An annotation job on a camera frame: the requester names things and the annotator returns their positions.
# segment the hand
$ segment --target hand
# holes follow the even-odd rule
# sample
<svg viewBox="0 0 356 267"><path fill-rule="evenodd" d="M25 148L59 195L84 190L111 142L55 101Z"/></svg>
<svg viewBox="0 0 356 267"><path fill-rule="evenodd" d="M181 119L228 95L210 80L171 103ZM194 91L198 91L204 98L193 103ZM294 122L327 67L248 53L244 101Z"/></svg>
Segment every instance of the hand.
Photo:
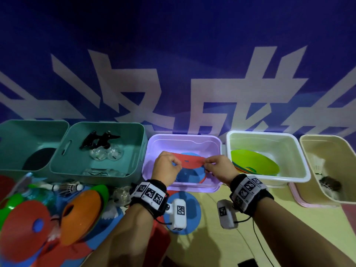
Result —
<svg viewBox="0 0 356 267"><path fill-rule="evenodd" d="M163 151L154 162L154 170L151 179L161 181L168 187L176 180L177 174L181 169L181 161L172 153Z"/></svg>
<svg viewBox="0 0 356 267"><path fill-rule="evenodd" d="M211 156L204 161L205 172L211 172L219 181L230 187L231 181L240 173L226 156Z"/></svg>

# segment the cream storage bin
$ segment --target cream storage bin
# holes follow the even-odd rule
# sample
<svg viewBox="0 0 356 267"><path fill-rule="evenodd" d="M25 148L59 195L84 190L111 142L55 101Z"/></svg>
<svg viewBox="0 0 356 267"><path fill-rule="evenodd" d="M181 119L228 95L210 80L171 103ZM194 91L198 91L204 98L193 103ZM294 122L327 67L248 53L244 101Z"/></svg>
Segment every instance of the cream storage bin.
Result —
<svg viewBox="0 0 356 267"><path fill-rule="evenodd" d="M272 159L279 166L277 176L258 175L267 186L281 188L287 183L305 183L310 180L310 171L299 142L287 133L229 131L226 135L226 152L231 160L231 151L245 149Z"/></svg>
<svg viewBox="0 0 356 267"><path fill-rule="evenodd" d="M296 184L301 198L311 204L356 204L356 154L349 143L339 136L303 135L300 137L300 145L312 172L309 182ZM341 183L340 200L329 197L322 190L314 174L313 155L325 159L323 175L329 175Z"/></svg>

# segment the blue disc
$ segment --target blue disc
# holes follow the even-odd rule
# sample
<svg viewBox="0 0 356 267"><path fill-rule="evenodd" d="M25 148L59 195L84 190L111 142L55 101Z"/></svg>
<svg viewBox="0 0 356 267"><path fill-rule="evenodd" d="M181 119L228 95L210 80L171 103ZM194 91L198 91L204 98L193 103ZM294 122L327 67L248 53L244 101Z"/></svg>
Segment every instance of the blue disc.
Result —
<svg viewBox="0 0 356 267"><path fill-rule="evenodd" d="M198 200L188 192L180 191L173 194L168 198L168 203L172 203L174 199L183 199L185 200L187 206L187 227L184 230L176 231L172 230L175 234L186 235L192 233L199 225L200 219L202 217L202 211L200 209L200 204ZM163 219L165 223L169 223L169 215L164 214Z"/></svg>
<svg viewBox="0 0 356 267"><path fill-rule="evenodd" d="M195 153L182 153L190 156L199 156ZM180 183L200 183L205 177L204 167L197 169L185 169L183 168L177 175L176 182Z"/></svg>

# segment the plastic storage bin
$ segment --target plastic storage bin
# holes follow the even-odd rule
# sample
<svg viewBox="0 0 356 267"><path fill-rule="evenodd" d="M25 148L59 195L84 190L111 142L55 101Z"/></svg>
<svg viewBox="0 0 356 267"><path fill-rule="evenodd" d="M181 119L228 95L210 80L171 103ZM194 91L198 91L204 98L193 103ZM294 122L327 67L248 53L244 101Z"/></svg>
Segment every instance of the plastic storage bin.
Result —
<svg viewBox="0 0 356 267"><path fill-rule="evenodd" d="M246 149L260 153L279 166L277 176L258 175L267 186L281 188L289 182L305 183L310 180L310 171L295 136L287 133L229 131L226 135L226 153L231 160L231 151Z"/></svg>
<svg viewBox="0 0 356 267"><path fill-rule="evenodd" d="M48 177L49 163L69 128L66 121L9 120L0 124L0 174Z"/></svg>
<svg viewBox="0 0 356 267"><path fill-rule="evenodd" d="M96 161L89 155L89 150L79 149L83 140L93 130L98 135L110 131L119 135L119 139L111 139L109 143L118 144L123 148L123 156L117 161L105 159ZM50 169L63 179L75 179L86 184L105 184L124 187L137 183L141 177L141 169L147 147L145 128L140 123L116 122L79 122L73 125L63 139L50 163ZM103 177L83 175L88 168L114 169L126 173L125 177Z"/></svg>
<svg viewBox="0 0 356 267"><path fill-rule="evenodd" d="M356 154L349 143L339 136L303 135L300 138L300 145L312 172L309 182L296 184L301 198L311 204L356 204ZM329 175L341 183L340 200L335 200L324 193L314 174L312 155L325 159L323 174Z"/></svg>
<svg viewBox="0 0 356 267"><path fill-rule="evenodd" d="M221 154L221 141L215 136L208 135L178 135L156 134L149 139L142 176L150 179L154 161L162 151L172 153L195 153L202 157ZM202 183L174 182L167 190L212 193L220 188L221 182L211 174L207 174Z"/></svg>

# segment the purple storage bin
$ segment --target purple storage bin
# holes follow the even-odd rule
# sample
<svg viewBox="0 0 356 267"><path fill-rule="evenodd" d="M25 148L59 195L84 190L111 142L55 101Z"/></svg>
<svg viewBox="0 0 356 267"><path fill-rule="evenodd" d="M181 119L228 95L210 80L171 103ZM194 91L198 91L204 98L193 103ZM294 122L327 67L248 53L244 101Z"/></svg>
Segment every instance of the purple storage bin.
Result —
<svg viewBox="0 0 356 267"><path fill-rule="evenodd" d="M150 179L154 168L154 161L162 151L171 153L195 153L202 157L210 157L221 154L221 140L209 135L179 135L157 134L149 139L146 156L142 167L142 176ZM220 188L222 183L207 174L206 179L198 183L174 182L167 190L212 193Z"/></svg>

